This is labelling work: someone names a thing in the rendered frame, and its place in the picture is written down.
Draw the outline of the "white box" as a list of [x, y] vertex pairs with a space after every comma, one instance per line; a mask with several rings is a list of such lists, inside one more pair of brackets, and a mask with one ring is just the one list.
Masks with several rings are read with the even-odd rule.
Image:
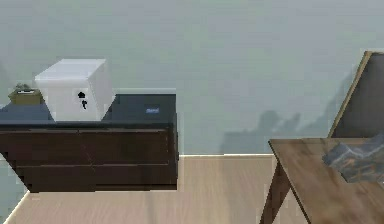
[[105, 59], [62, 59], [35, 83], [55, 121], [100, 121], [115, 97]]

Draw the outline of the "grey crumpled cloth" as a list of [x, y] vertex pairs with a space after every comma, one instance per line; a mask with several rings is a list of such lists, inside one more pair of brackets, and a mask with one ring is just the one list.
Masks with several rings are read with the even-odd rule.
[[337, 170], [347, 183], [384, 183], [384, 132], [359, 146], [337, 144], [322, 160]]

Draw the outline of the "dark framed picture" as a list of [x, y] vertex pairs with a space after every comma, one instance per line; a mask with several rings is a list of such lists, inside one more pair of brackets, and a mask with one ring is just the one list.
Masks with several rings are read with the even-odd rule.
[[384, 130], [384, 52], [365, 51], [328, 133], [369, 138]]

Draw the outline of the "small green potted plant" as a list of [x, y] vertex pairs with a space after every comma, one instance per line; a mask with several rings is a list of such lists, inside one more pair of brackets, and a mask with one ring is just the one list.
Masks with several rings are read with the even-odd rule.
[[43, 97], [38, 89], [33, 89], [27, 84], [18, 83], [8, 95], [15, 105], [38, 105], [43, 103]]

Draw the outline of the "dark brown chest of drawers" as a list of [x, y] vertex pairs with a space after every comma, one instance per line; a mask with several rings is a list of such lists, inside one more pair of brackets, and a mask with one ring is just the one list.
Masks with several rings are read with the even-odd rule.
[[[160, 113], [147, 114], [146, 108]], [[0, 154], [40, 192], [175, 190], [174, 94], [118, 94], [100, 121], [56, 122], [44, 104], [0, 109]]]

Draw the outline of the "brown wooden table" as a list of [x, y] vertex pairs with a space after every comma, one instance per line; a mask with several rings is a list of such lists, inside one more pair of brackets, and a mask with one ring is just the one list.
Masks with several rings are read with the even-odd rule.
[[357, 146], [363, 138], [271, 139], [277, 159], [259, 224], [272, 224], [292, 192], [308, 224], [384, 224], [384, 188], [348, 183], [322, 157], [338, 143]]

